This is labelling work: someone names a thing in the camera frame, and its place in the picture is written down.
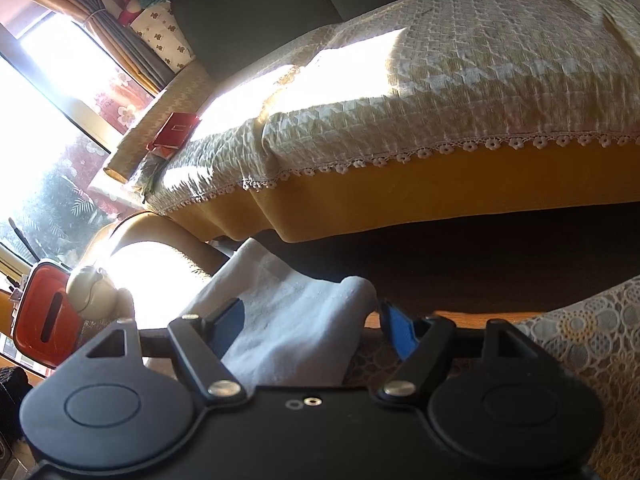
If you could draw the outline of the round table lace cloth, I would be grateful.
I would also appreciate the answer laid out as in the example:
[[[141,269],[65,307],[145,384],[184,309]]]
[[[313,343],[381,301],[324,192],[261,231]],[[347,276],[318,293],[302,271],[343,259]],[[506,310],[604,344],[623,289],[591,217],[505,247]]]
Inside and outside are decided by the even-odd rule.
[[[425,402],[425,479],[634,479],[639,474],[639,283],[511,324],[456,324],[447,378]],[[365,330],[344,382],[382,387],[400,365]]]

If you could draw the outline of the yellow grey curtain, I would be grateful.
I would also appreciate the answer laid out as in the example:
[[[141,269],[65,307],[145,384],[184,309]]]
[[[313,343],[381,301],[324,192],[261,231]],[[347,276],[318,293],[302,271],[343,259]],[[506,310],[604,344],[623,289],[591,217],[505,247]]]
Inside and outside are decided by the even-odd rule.
[[[98,40],[114,61],[152,94],[160,93],[174,72],[133,30],[122,25],[103,0],[32,0],[64,14]]]

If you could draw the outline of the white bear pattern pillow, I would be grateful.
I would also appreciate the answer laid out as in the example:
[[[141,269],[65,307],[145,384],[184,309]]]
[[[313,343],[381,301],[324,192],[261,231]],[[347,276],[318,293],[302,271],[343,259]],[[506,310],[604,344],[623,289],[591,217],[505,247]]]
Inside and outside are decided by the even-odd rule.
[[[144,9],[131,23],[131,28],[175,74],[195,58],[169,1]]]

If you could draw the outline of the white printed sweatshirt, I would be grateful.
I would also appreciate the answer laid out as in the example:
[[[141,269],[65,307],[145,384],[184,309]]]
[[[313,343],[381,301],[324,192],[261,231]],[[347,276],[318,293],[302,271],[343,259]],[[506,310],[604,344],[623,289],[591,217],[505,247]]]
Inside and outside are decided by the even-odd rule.
[[[238,298],[245,321],[221,359],[247,391],[257,386],[339,386],[367,316],[374,286],[348,276],[338,283],[292,269],[257,240],[247,240],[186,310],[206,316]]]

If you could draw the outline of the green sofa with lace cover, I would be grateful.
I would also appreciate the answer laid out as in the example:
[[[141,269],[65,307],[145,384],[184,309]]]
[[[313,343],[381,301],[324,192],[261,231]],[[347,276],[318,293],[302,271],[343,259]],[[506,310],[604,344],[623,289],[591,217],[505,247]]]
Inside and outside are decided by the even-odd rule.
[[[639,0],[401,0],[253,65],[145,201],[303,242],[638,197]]]

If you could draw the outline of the orange tissue box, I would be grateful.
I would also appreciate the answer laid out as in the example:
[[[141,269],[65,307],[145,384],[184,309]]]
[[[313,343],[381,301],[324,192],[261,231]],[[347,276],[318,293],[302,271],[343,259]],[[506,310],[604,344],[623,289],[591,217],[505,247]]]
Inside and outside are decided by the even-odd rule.
[[[57,368],[76,350],[82,329],[66,295],[69,278],[64,266],[38,262],[22,288],[12,328],[17,350],[49,368]]]

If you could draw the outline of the red booklet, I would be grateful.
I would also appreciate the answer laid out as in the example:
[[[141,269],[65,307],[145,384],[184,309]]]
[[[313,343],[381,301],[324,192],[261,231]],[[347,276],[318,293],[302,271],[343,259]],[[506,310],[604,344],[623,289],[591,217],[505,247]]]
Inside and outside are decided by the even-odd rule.
[[[146,149],[163,159],[170,159],[183,147],[199,123],[197,114],[171,113]]]

